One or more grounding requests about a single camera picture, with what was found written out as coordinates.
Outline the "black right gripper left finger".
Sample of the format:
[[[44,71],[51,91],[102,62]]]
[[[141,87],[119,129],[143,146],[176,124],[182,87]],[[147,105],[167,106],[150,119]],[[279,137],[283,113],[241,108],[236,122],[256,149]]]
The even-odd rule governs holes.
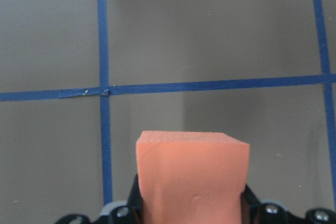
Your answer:
[[[127,205],[135,210],[140,223],[143,223],[143,199],[140,193],[138,174],[136,174],[134,177],[133,184],[127,200]]]

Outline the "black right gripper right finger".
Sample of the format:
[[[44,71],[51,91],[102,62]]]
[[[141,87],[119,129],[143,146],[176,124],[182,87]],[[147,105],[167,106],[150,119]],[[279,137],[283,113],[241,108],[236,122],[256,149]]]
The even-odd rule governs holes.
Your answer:
[[[242,224],[256,223],[260,200],[246,184],[240,196]]]

